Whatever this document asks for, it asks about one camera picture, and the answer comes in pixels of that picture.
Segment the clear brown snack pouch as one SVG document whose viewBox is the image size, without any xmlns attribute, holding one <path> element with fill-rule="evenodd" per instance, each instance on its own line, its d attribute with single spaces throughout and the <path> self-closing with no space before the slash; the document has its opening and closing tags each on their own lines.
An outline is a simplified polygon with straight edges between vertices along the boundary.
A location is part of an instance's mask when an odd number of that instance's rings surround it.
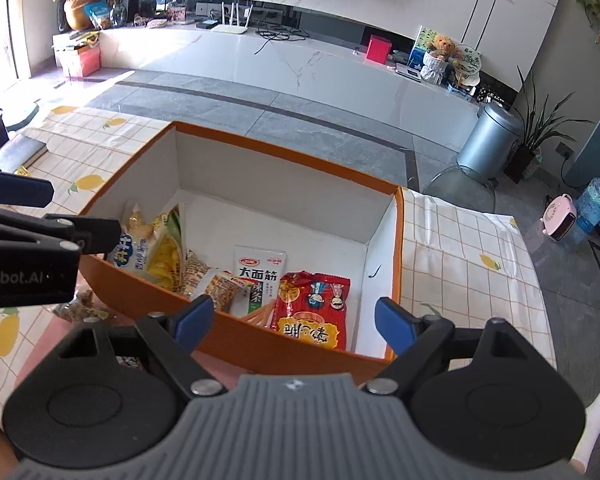
<svg viewBox="0 0 600 480">
<path fill-rule="evenodd" d="M 56 304 L 50 308 L 50 312 L 62 320 L 78 324 L 88 318 L 96 320 L 108 320 L 109 311 L 106 308 L 94 305 L 94 292 L 90 288 L 77 289 L 73 298 L 64 304 Z"/>
</svg>

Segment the yellow chips bag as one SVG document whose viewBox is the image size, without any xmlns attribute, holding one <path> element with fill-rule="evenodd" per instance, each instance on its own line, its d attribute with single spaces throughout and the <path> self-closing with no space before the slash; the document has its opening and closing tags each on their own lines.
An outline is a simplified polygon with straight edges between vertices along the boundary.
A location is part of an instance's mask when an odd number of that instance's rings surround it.
<svg viewBox="0 0 600 480">
<path fill-rule="evenodd" d="M 183 204 L 146 219 L 139 204 L 126 203 L 117 246 L 106 260 L 151 284 L 179 292 L 186 263 Z"/>
</svg>

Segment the red chips bag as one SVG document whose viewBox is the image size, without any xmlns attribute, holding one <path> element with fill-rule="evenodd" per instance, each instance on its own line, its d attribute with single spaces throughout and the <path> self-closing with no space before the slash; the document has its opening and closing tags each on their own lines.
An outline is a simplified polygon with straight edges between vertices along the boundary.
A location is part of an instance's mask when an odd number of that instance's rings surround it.
<svg viewBox="0 0 600 480">
<path fill-rule="evenodd" d="M 286 273 L 278 286 L 268 328 L 329 350 L 347 349 L 347 299 L 351 281 L 342 276 Z"/>
</svg>

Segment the white spicy strip packet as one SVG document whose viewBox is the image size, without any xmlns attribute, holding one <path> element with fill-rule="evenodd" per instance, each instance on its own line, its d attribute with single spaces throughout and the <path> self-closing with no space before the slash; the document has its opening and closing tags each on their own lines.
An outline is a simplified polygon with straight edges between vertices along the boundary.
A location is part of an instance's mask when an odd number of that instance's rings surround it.
<svg viewBox="0 0 600 480">
<path fill-rule="evenodd" d="M 273 301 L 284 275 L 286 259 L 286 252 L 235 245 L 233 275 L 247 284 L 247 292 L 244 299 L 234 304 L 232 312 L 244 318 Z"/>
</svg>

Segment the orange cardboard box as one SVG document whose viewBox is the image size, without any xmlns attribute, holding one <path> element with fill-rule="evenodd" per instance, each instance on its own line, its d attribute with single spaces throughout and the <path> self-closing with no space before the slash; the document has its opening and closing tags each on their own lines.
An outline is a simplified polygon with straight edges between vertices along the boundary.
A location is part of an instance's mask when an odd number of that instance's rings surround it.
<svg viewBox="0 0 600 480">
<path fill-rule="evenodd" d="M 263 375 L 348 373 L 366 382 L 388 362 L 375 304 L 398 299 L 404 198 L 400 185 L 289 148 L 186 122 L 171 122 L 84 207 L 122 219 L 137 206 L 154 218 L 183 205 L 187 247 L 230 270 L 237 246 L 286 255 L 291 271 L 342 276 L 347 344 L 327 350 L 217 313 L 200 344 L 209 356 Z"/>
</svg>

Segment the pink storage box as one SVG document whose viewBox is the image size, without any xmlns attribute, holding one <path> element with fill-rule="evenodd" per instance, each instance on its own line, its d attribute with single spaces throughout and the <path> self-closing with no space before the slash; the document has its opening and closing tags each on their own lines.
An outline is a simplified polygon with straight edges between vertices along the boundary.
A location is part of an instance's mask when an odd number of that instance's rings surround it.
<svg viewBox="0 0 600 480">
<path fill-rule="evenodd" d="M 83 46 L 58 52 L 60 65 L 68 78 L 84 78 L 100 70 L 99 46 Z"/>
</svg>

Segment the clear glass chair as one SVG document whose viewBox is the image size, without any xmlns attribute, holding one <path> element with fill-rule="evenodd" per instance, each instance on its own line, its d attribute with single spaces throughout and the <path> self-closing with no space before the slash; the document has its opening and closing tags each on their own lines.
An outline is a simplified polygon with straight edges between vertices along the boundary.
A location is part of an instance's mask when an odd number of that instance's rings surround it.
<svg viewBox="0 0 600 480">
<path fill-rule="evenodd" d="M 493 183 L 462 165 L 449 166 L 440 171 L 425 186 L 422 194 L 440 198 L 460 208 L 488 214 L 495 211 Z"/>
</svg>

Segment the pink small heater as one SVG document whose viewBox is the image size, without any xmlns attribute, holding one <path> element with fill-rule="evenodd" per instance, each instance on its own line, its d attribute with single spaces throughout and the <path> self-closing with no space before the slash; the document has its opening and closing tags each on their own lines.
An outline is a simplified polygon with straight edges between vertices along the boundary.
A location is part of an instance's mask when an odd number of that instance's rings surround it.
<svg viewBox="0 0 600 480">
<path fill-rule="evenodd" d="M 554 198 L 541 217 L 543 234 L 560 242 L 577 220 L 577 209 L 570 195 L 562 194 Z"/>
</svg>

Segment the orange round vase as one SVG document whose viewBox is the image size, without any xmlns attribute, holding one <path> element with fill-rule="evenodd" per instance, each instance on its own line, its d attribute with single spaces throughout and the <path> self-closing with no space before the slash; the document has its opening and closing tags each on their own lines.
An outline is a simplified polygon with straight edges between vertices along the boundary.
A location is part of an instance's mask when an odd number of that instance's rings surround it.
<svg viewBox="0 0 600 480">
<path fill-rule="evenodd" d="M 92 22 L 87 16 L 85 8 L 88 4 L 97 1 L 99 0 L 66 0 L 64 11 L 72 30 L 85 30 L 92 27 Z"/>
</svg>

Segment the silver trash can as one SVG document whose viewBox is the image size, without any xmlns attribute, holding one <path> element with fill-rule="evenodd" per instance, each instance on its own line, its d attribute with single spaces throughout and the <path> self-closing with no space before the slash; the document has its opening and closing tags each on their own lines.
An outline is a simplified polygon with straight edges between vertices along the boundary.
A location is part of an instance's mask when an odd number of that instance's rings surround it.
<svg viewBox="0 0 600 480">
<path fill-rule="evenodd" d="M 486 104 L 479 110 L 475 127 L 457 156 L 457 165 L 469 168 L 483 179 L 495 179 L 522 128 L 522 121 L 500 104 Z"/>
</svg>

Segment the green potted plant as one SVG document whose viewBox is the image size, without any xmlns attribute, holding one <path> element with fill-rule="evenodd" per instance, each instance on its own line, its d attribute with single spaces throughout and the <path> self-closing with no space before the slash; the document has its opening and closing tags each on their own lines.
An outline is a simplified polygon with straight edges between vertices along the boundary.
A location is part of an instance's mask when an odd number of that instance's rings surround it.
<svg viewBox="0 0 600 480">
<path fill-rule="evenodd" d="M 519 94 L 524 100 L 524 110 L 513 107 L 512 112 L 522 121 L 522 131 L 504 169 L 504 174 L 515 183 L 522 180 L 524 172 L 535 159 L 536 151 L 547 140 L 556 138 L 568 142 L 574 141 L 572 136 L 560 131 L 563 125 L 592 124 L 591 119 L 568 117 L 562 114 L 562 108 L 573 97 L 573 92 L 550 106 L 548 94 L 542 102 L 539 102 L 539 93 L 532 70 L 527 78 L 522 76 L 520 68 L 517 68 L 517 72 L 521 83 Z"/>
</svg>

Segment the white tv console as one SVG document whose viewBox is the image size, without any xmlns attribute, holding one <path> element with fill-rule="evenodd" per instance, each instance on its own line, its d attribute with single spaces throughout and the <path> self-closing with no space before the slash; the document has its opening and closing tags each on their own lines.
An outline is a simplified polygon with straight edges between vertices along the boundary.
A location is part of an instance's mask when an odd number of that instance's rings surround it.
<svg viewBox="0 0 600 480">
<path fill-rule="evenodd" d="M 478 107 L 446 90 L 397 74 L 351 48 L 307 39 L 266 41 L 255 32 L 193 27 L 108 29 L 102 65 L 219 79 L 298 96 L 358 114 L 460 150 Z"/>
</svg>

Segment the white wifi router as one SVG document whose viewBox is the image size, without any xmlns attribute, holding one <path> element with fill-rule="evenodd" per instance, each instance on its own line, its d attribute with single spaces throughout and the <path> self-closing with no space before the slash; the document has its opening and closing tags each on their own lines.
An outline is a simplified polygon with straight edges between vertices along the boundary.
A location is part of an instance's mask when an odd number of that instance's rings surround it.
<svg viewBox="0 0 600 480">
<path fill-rule="evenodd" d="M 230 35 L 244 34 L 249 27 L 252 9 L 252 4 L 241 6 L 238 1 L 234 1 L 226 12 L 225 4 L 222 4 L 221 21 L 212 28 L 212 32 Z"/>
</svg>

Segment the brown teddy bear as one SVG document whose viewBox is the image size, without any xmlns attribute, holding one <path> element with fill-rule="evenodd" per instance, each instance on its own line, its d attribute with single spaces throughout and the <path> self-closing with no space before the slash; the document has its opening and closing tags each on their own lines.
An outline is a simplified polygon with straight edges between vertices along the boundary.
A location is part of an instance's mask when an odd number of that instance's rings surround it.
<svg viewBox="0 0 600 480">
<path fill-rule="evenodd" d="M 427 52 L 440 61 L 447 61 L 456 53 L 456 43 L 448 36 L 437 34 L 427 46 Z"/>
</svg>

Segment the pink red box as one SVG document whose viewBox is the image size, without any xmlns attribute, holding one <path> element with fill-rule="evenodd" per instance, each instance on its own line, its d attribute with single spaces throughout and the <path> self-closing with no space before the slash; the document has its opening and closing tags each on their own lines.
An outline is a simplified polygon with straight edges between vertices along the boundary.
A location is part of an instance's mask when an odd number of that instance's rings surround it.
<svg viewBox="0 0 600 480">
<path fill-rule="evenodd" d="M 385 64 L 391 53 L 391 48 L 392 43 L 390 40 L 381 36 L 372 35 L 370 36 L 370 40 L 368 40 L 365 58 L 370 62 Z"/>
</svg>

